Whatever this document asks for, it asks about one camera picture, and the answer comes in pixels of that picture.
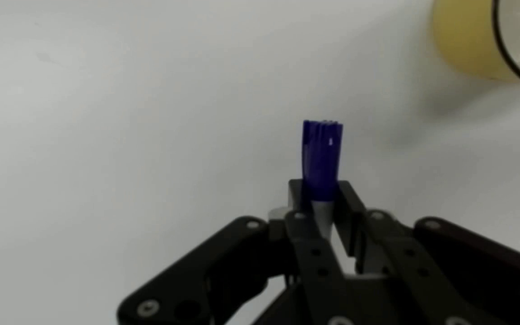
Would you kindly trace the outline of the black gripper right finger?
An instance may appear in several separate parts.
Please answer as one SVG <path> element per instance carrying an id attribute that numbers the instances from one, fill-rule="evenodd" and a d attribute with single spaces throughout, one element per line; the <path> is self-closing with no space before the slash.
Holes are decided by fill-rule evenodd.
<path id="1" fill-rule="evenodd" d="M 404 225 L 346 180 L 334 203 L 354 270 L 393 281 L 411 325 L 520 325 L 520 250 L 438 216 Z"/>

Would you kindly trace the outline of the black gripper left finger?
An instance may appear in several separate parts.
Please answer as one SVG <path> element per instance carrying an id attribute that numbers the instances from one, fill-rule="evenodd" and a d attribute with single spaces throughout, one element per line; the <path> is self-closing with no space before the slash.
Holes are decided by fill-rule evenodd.
<path id="1" fill-rule="evenodd" d="M 251 325 L 357 325 L 350 279 L 319 234 L 307 185 L 281 218 L 238 216 L 128 294 L 117 325 L 225 325 L 272 277 L 285 286 Z"/>

